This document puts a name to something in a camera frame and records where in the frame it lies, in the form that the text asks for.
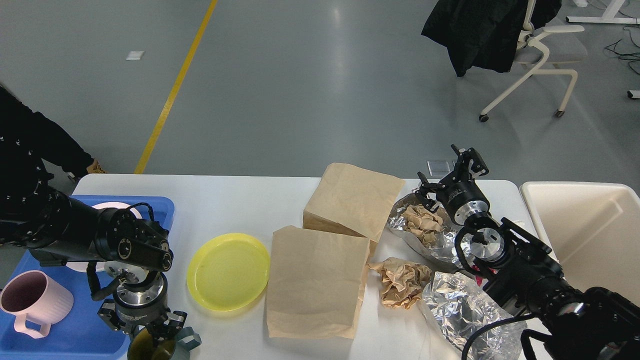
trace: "white chair frame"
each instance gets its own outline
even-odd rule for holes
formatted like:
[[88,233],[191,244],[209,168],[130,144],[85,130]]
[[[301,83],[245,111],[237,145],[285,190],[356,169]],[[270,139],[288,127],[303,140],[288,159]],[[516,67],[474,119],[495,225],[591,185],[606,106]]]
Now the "white chair frame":
[[556,69],[541,69],[542,65],[544,65],[549,59],[549,48],[543,44],[540,40],[545,37],[556,34],[556,33],[576,33],[580,31],[584,31],[584,28],[580,25],[560,25],[560,26],[545,26],[542,28],[542,32],[533,36],[533,25],[531,24],[531,14],[533,13],[533,8],[536,4],[536,0],[529,0],[527,4],[527,13],[525,15],[525,22],[523,24],[523,30],[520,34],[519,47],[526,46],[534,47],[542,52],[542,58],[535,63],[535,65],[531,68],[531,70],[527,71],[518,81],[513,83],[507,90],[505,90],[502,94],[498,95],[495,100],[493,100],[487,107],[485,107],[480,112],[479,120],[480,122],[486,122],[489,120],[488,113],[491,111],[496,105],[498,105],[502,100],[504,100],[510,93],[512,93],[518,86],[522,85],[525,80],[529,79],[533,75],[569,75],[571,76],[571,81],[569,82],[569,86],[567,86],[566,92],[564,93],[564,97],[562,102],[560,103],[560,107],[555,113],[556,117],[561,117],[564,115],[564,109],[571,97],[571,93],[573,92],[573,88],[575,87],[575,82],[578,80],[578,72],[573,69],[560,69],[557,67],[557,64],[560,62],[552,63]]

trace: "yellow floor line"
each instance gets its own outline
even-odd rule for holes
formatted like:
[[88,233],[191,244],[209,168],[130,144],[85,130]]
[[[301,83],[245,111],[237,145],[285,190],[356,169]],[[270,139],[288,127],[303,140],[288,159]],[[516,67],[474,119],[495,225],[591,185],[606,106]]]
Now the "yellow floor line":
[[173,106],[173,102],[175,101],[175,97],[178,95],[178,91],[180,91],[180,86],[182,86],[182,81],[184,80],[184,76],[187,74],[189,70],[189,66],[191,65],[191,60],[193,60],[193,56],[198,50],[198,45],[200,45],[200,39],[202,39],[202,35],[204,34],[205,29],[209,23],[209,18],[211,18],[211,13],[213,13],[213,9],[215,9],[218,0],[212,0],[209,5],[209,9],[207,9],[207,13],[204,15],[204,19],[202,19],[202,23],[200,24],[200,28],[198,29],[198,33],[196,37],[193,39],[193,43],[191,43],[191,48],[189,48],[189,52],[187,57],[184,59],[184,63],[182,63],[182,68],[178,73],[178,77],[175,79],[173,83],[173,88],[169,93],[169,97],[164,103],[164,108],[160,113],[160,117],[158,117],[158,121],[156,122],[156,126],[154,127],[153,132],[151,132],[151,136],[149,137],[149,141],[147,141],[147,146],[145,146],[145,150],[142,152],[142,156],[138,161],[138,166],[136,166],[136,170],[134,174],[142,174],[145,171],[145,167],[147,167],[147,163],[149,161],[149,157],[151,157],[151,153],[154,151],[154,147],[156,147],[156,142],[160,133],[162,132],[162,128],[164,127],[164,123],[166,122],[166,118],[169,116],[169,112],[171,112],[171,107]]

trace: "white plate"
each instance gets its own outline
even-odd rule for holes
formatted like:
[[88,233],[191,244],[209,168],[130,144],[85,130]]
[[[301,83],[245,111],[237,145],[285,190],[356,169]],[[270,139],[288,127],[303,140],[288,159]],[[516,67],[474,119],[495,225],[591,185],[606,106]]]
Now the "white plate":
[[[125,204],[124,202],[109,201],[109,202],[101,202],[100,204],[93,205],[92,207],[94,209],[105,209],[105,208],[126,209],[129,206],[131,205]],[[142,218],[142,215],[137,209],[133,208],[133,209],[129,209],[129,211],[131,211],[136,218]],[[67,263],[67,267],[77,272],[86,272],[87,264],[88,263],[85,261],[73,262],[73,263]],[[97,272],[104,271],[104,262],[97,263],[95,265],[95,271]]]

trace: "mug handle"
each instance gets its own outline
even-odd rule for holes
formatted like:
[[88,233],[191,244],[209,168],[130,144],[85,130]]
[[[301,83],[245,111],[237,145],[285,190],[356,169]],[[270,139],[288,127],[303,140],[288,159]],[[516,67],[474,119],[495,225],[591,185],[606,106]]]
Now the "mug handle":
[[202,344],[200,335],[193,331],[192,327],[183,328],[178,335],[175,336],[175,340],[178,341],[187,351],[191,351],[194,348]]
[[20,314],[15,316],[15,322],[13,323],[13,328],[17,332],[22,332],[23,334],[27,334],[34,339],[41,339],[45,336],[49,335],[49,330],[51,329],[51,324],[49,323],[38,323],[40,325],[40,330],[33,330],[27,327],[27,314]]

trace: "office chair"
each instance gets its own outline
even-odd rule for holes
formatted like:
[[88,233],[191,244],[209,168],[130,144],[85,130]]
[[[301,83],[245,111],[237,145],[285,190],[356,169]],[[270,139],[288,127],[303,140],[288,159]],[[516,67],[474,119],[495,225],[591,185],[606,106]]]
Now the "office chair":
[[[587,57],[587,49],[580,40],[568,34],[584,31],[584,28],[580,25],[564,25],[560,20],[553,19],[548,26],[534,30],[531,24],[531,14],[535,4],[536,0],[529,0],[527,4],[527,13],[520,32],[518,50],[514,59],[515,63],[520,63],[524,67],[527,65],[533,65],[533,67],[480,112],[480,122],[489,120],[489,115],[487,115],[489,111],[532,75],[571,76],[571,81],[564,93],[562,103],[554,114],[556,117],[564,115],[564,109],[569,101],[575,82],[578,80],[578,72],[573,69],[560,69],[558,65],[579,62]],[[541,69],[547,63],[552,64],[555,68]]]

